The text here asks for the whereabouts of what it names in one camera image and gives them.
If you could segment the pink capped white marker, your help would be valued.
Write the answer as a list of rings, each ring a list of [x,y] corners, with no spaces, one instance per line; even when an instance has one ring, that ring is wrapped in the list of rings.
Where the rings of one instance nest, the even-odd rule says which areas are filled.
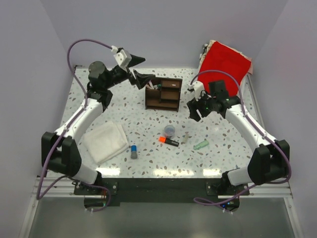
[[[153,86],[151,81],[149,81],[149,86],[150,86],[151,89],[154,89],[154,86]]]

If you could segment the green translucent cap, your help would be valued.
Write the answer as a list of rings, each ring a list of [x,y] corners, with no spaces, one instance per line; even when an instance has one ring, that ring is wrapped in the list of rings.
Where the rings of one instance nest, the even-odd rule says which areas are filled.
[[[205,139],[204,141],[198,143],[197,145],[194,145],[193,149],[194,150],[200,150],[200,149],[202,149],[202,148],[204,148],[204,147],[206,147],[208,145],[209,145],[209,142]]]

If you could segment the clear jar of paperclips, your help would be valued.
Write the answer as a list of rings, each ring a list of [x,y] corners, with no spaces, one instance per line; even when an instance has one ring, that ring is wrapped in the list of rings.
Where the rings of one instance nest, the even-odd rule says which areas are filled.
[[[173,125],[167,125],[163,131],[166,138],[173,139],[175,137],[176,129]]]

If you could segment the brown wooden desk organizer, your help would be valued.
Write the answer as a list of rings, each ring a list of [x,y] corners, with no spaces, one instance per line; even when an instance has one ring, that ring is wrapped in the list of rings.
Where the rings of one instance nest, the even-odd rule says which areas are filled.
[[[156,77],[152,81],[154,85],[161,85],[159,90],[146,87],[145,109],[179,111],[182,79]]]

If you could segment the orange capped black highlighter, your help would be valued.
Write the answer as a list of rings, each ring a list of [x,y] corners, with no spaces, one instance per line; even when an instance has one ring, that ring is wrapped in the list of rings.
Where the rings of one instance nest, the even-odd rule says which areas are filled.
[[[159,138],[159,142],[165,143],[165,144],[169,144],[169,145],[172,145],[172,146],[175,146],[175,147],[179,146],[179,142],[171,140],[171,139],[166,138],[166,137],[162,137],[162,136]]]

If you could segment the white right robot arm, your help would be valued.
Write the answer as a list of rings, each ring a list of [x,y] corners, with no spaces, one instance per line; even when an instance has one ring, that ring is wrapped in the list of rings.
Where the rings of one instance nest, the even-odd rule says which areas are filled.
[[[224,172],[216,186],[218,194],[233,194],[239,185],[253,183],[278,183],[278,179],[289,179],[290,146],[286,140],[277,140],[267,133],[250,116],[243,104],[241,95],[230,96],[223,80],[209,83],[207,92],[203,83],[196,81],[188,90],[194,98],[187,103],[190,118],[200,121],[210,113],[216,112],[231,123],[246,140],[252,150],[252,157],[245,167]]]

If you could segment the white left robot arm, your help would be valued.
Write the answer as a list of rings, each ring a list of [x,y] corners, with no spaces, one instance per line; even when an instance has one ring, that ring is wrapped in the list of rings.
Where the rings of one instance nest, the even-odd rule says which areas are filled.
[[[145,58],[121,50],[115,54],[117,65],[108,70],[104,63],[95,61],[89,65],[86,98],[75,114],[55,132],[45,132],[41,138],[43,169],[54,171],[85,183],[85,189],[98,194],[103,188],[102,176],[83,164],[77,147],[81,137],[109,106],[112,99],[110,88],[128,80],[142,89],[155,78],[153,74],[140,74],[130,70],[145,61]]]

